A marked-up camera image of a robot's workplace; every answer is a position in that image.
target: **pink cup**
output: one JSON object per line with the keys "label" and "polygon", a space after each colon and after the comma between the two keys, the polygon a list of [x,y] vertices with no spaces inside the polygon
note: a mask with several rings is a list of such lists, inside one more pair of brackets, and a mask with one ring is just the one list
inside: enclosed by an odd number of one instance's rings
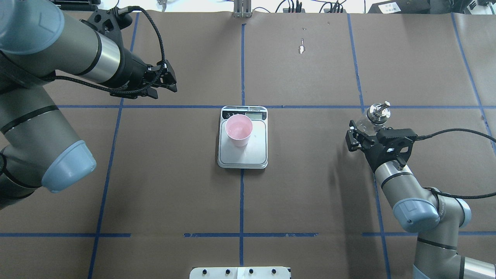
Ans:
{"label": "pink cup", "polygon": [[245,146],[252,130],[251,119],[243,114],[233,115],[226,122],[226,133],[235,146]]}

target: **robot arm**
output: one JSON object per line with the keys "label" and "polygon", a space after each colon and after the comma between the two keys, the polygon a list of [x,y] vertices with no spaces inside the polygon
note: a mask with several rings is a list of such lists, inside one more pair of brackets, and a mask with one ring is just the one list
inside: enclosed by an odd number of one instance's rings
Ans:
{"label": "robot arm", "polygon": [[417,135],[383,124],[389,103],[374,104],[363,117],[350,121],[349,151],[361,150],[402,228],[418,233],[414,278],[495,279],[495,265],[458,255],[458,230],[471,219],[462,199],[434,195],[424,189],[406,164]]}
{"label": "robot arm", "polygon": [[95,11],[78,21],[47,0],[0,0],[0,209],[44,186],[59,192],[91,173],[96,162],[41,87],[55,70],[101,84],[111,95],[157,98],[176,92],[165,58],[144,63],[123,47],[121,29],[139,7]]}

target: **label sticker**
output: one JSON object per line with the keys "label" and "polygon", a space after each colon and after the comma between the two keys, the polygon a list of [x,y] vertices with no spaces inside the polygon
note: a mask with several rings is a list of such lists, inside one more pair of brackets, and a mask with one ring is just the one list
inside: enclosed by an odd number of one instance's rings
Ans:
{"label": "label sticker", "polygon": [[394,13],[401,11],[396,2],[378,5],[378,7],[382,13]]}

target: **digital kitchen scale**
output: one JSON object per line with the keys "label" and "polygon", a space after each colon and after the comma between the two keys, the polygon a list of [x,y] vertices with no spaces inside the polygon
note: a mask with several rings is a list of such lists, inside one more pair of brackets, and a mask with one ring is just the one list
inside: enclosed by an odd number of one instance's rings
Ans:
{"label": "digital kitchen scale", "polygon": [[[234,146],[226,134],[226,122],[235,114],[251,119],[253,131],[248,144]],[[220,113],[219,156],[217,163],[223,168],[263,169],[268,159],[267,109],[256,106],[225,106]]]}

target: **black cable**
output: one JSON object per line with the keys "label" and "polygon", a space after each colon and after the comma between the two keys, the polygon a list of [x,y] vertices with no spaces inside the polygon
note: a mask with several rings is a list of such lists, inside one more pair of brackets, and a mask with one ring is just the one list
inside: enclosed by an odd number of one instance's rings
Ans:
{"label": "black cable", "polygon": [[444,133],[447,133],[447,132],[454,132],[454,131],[473,133],[473,134],[476,134],[476,135],[479,135],[479,136],[483,136],[483,137],[485,137],[487,139],[490,139],[493,142],[496,142],[496,139],[493,138],[493,137],[491,137],[491,136],[489,136],[489,135],[486,135],[486,134],[481,133],[481,132],[478,132],[478,131],[474,131],[474,130],[470,130],[470,129],[462,129],[462,128],[447,129],[447,130],[442,130],[442,131],[436,132],[434,134],[426,135],[426,136],[417,136],[415,138],[415,141],[417,141],[417,140],[427,140],[427,139],[430,139],[430,138],[432,138],[434,136],[437,136],[437,135],[440,135],[440,134],[444,134]]}
{"label": "black cable", "polygon": [[484,199],[484,198],[490,198],[490,197],[496,196],[496,192],[490,193],[490,194],[485,194],[485,195],[478,195],[478,196],[459,196],[459,195],[450,195],[447,193],[439,192],[433,188],[426,188],[426,189],[431,191],[432,194],[434,194],[434,195],[440,195],[443,197],[455,198],[455,199],[475,200],[475,199]]}
{"label": "black cable", "polygon": [[[478,131],[474,131],[474,130],[471,130],[471,129],[462,129],[462,128],[454,128],[454,129],[446,129],[446,130],[442,130],[442,131],[439,131],[439,132],[436,132],[434,134],[430,134],[430,135],[426,135],[426,136],[417,136],[415,138],[415,141],[418,141],[418,140],[427,140],[427,139],[430,139],[434,136],[437,136],[437,135],[440,135],[440,134],[444,134],[444,133],[447,133],[447,132],[454,132],[454,131],[459,131],[459,132],[468,132],[468,133],[473,133],[473,134],[476,134],[476,135],[479,135],[479,136],[483,136],[487,139],[490,139],[491,141],[493,142],[496,142],[496,139],[489,136],[489,135],[486,135],[484,133],[481,133],[481,132],[478,132]],[[444,196],[444,197],[449,197],[449,198],[455,198],[455,199],[484,199],[484,198],[489,198],[489,197],[494,197],[496,196],[496,192],[494,193],[490,193],[490,194],[485,194],[485,195],[478,195],[478,196],[459,196],[459,195],[450,195],[450,194],[446,194],[446,193],[442,193],[442,192],[439,192],[433,188],[428,188],[434,195],[440,195],[440,196]]]}
{"label": "black cable", "polygon": [[282,0],[282,1],[279,3],[279,5],[277,6],[277,9],[276,9],[276,11],[275,11],[275,12],[277,12],[277,10],[279,10],[279,7],[280,7],[280,6],[282,5],[282,3],[284,3],[285,1],[286,1],[286,0]]}
{"label": "black cable", "polygon": [[268,11],[268,12],[269,12],[269,10],[267,10],[267,9],[266,9],[266,8],[264,8],[264,7],[256,7],[256,8],[254,8],[253,10],[256,10],[256,9],[264,9],[264,10],[266,10],[266,11]]}
{"label": "black cable", "polygon": [[340,5],[339,1],[336,1],[334,7],[331,7],[331,10],[329,12],[337,13],[339,11],[339,5]]}
{"label": "black cable", "polygon": [[160,65],[159,71],[157,72],[157,75],[155,76],[155,78],[149,84],[147,84],[145,87],[142,87],[140,89],[131,90],[131,91],[124,91],[124,90],[116,90],[116,89],[106,88],[106,87],[103,87],[103,86],[94,85],[94,84],[91,84],[89,82],[86,82],[86,81],[83,81],[83,80],[80,80],[80,79],[77,79],[77,78],[69,77],[69,76],[64,76],[64,75],[46,76],[46,77],[42,77],[40,79],[45,80],[45,81],[54,81],[56,79],[68,80],[68,81],[76,82],[76,83],[79,83],[79,84],[82,84],[82,85],[86,85],[88,87],[92,87],[92,88],[95,88],[95,89],[98,89],[98,90],[106,91],[106,92],[109,92],[109,93],[114,93],[114,94],[135,94],[135,93],[143,92],[143,91],[149,89],[150,87],[152,87],[152,85],[160,78],[160,76],[162,75],[162,72],[164,70],[165,52],[164,52],[164,44],[162,42],[162,36],[160,35],[160,32],[158,31],[157,25],[155,25],[155,23],[153,22],[153,19],[147,13],[147,11],[145,11],[145,9],[143,9],[142,7],[139,7],[139,6],[131,6],[130,8],[133,11],[138,11],[138,10],[141,11],[146,16],[146,18],[148,18],[148,20],[150,21],[151,25],[153,26],[153,29],[155,30],[155,33],[157,34],[158,42],[160,44],[160,52],[161,52],[161,55],[162,55],[162,63]]}
{"label": "black cable", "polygon": [[332,9],[332,3],[331,2],[325,2],[324,5],[322,5],[322,7],[320,7],[320,10],[318,11],[318,13],[321,13],[322,12],[322,9],[324,9],[324,6],[326,4],[331,4],[331,9]]}

